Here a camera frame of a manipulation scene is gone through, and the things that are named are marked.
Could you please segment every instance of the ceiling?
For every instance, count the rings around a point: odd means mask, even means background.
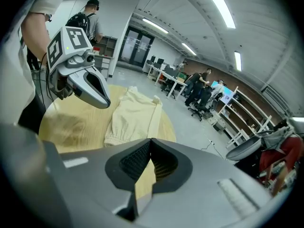
[[[257,91],[270,85],[287,102],[293,100],[286,89],[295,82],[299,92],[304,91],[304,57],[284,7],[278,0],[224,1],[236,29],[226,27],[212,0],[139,0],[130,24],[159,37],[188,58],[233,74]],[[144,17],[169,33],[149,26],[142,21]],[[236,70],[235,51],[242,55],[242,72]],[[303,112],[302,103],[295,102],[293,111]]]

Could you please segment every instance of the fluorescent light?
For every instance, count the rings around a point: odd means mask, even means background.
[[[241,60],[241,54],[239,52],[234,52],[234,56],[236,57],[236,63],[237,63],[237,70],[242,71],[242,60]]]
[[[236,26],[234,24],[234,21],[233,21],[233,18],[230,14],[230,11],[227,7],[227,4],[225,3],[224,0],[212,0],[215,5],[217,6],[219,12],[221,13],[225,23],[226,23],[226,26],[228,28],[232,28],[232,29],[235,29]]]
[[[295,120],[296,122],[304,123],[304,117],[293,117],[292,119]]]
[[[194,51],[192,51],[191,50],[191,48],[190,47],[188,47],[185,43],[182,43],[182,45],[185,47],[185,48],[187,48],[193,55],[195,55],[196,56],[196,54],[195,54],[195,52]]]
[[[143,18],[142,20],[145,21],[145,22],[147,22],[148,24],[153,25],[153,26],[156,27],[157,29],[160,29],[163,33],[166,33],[166,34],[169,33],[168,31],[164,30],[162,27],[158,26],[157,24],[154,24],[154,23],[153,23],[152,21],[150,21],[150,20],[147,20],[147,19],[145,19],[145,18]]]

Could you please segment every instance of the cream garment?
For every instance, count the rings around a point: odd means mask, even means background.
[[[162,114],[162,102],[151,100],[131,86],[121,98],[105,133],[104,146],[109,147],[142,138],[156,138]]]

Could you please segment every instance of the man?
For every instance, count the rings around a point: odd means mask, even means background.
[[[274,130],[277,131],[278,129],[284,126],[287,126],[286,120],[283,120],[277,126],[275,126]],[[264,150],[264,147],[261,147],[248,157],[240,160],[238,163],[235,164],[235,166],[253,178],[257,178],[259,173],[261,173],[262,171],[266,171],[267,181],[273,179],[273,165],[275,163],[284,161],[285,166],[277,176],[275,185],[272,190],[272,195],[275,196],[280,191],[282,185],[284,184],[285,177],[287,176],[289,171],[292,170],[295,165],[295,162],[303,156],[303,140],[298,135],[292,134],[286,137],[286,139],[282,142],[281,145],[278,146],[277,149]]]
[[[183,61],[183,63],[179,64],[178,71],[181,72],[184,69],[185,65],[188,65],[187,61]]]
[[[195,73],[191,75],[186,81],[185,84],[187,84],[187,87],[184,92],[184,96],[188,96],[194,86],[194,84],[200,79],[202,74]]]
[[[45,109],[35,93],[30,68],[20,44],[19,28],[27,47],[45,65],[47,57],[44,55],[50,43],[45,23],[62,1],[28,0],[12,21],[9,34],[0,48],[0,81],[6,89],[0,93],[1,123],[17,124],[20,119],[20,125],[38,133]]]
[[[39,64],[38,64],[38,59],[37,57],[35,57],[35,55],[30,51],[30,49],[28,48],[28,54],[27,54],[27,62],[29,65],[29,68],[31,71],[33,71],[33,66],[35,68],[35,70],[39,70]]]
[[[90,20],[90,29],[88,33],[89,40],[92,44],[99,43],[103,37],[101,33],[101,24],[99,21],[99,17],[96,11],[99,10],[99,1],[98,0],[89,0],[86,3],[85,10],[82,12],[83,14],[87,15]]]
[[[272,195],[275,196],[284,184],[285,177],[293,169],[295,162],[304,156],[303,140],[297,135],[288,137],[282,144],[281,153],[277,150],[263,151],[260,158],[259,172],[266,170],[266,180],[271,179],[272,168],[275,162],[282,160],[285,162],[285,167],[280,171]]]
[[[194,101],[195,97],[197,97],[200,93],[200,90],[205,86],[205,84],[209,84],[209,81],[207,81],[207,76],[211,74],[212,69],[208,68],[205,73],[201,75],[197,83],[193,87],[193,91],[190,94],[189,98],[185,101],[185,105],[189,106],[192,101]]]
[[[211,101],[214,100],[214,98],[219,94],[219,93],[224,93],[224,81],[223,80],[219,80],[218,84],[216,84],[214,87],[211,87],[212,91],[206,91],[204,90],[200,96],[200,103],[197,106],[198,109],[202,109],[203,107],[206,107],[206,103],[209,101],[210,102],[210,106],[211,106]]]

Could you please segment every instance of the doorway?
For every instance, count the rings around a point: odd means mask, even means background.
[[[119,61],[143,67],[154,37],[144,30],[133,27],[127,29],[119,53]]]

